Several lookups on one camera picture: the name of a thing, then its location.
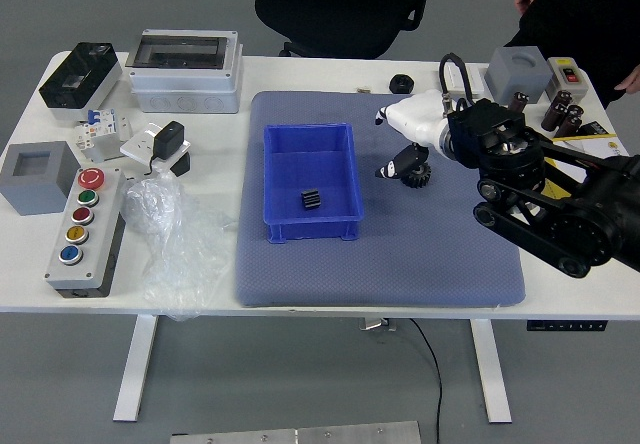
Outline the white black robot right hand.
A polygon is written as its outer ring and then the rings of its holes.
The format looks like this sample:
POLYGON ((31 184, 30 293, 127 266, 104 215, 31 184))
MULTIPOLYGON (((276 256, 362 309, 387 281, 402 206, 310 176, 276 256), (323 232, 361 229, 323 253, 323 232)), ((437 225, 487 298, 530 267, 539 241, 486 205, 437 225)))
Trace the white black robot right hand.
POLYGON ((410 144, 376 170, 376 177, 401 179, 409 176, 427 163, 431 148, 446 155, 449 125, 439 91, 428 90, 380 108, 375 124, 383 123, 400 133, 410 144))

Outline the person's left hand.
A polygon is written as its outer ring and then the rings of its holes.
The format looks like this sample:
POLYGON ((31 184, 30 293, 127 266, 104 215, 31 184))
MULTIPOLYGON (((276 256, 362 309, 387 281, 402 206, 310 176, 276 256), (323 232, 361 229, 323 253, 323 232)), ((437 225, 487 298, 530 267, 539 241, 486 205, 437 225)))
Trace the person's left hand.
POLYGON ((640 65, 637 65, 631 73, 615 86, 617 91, 634 94, 640 90, 640 65))

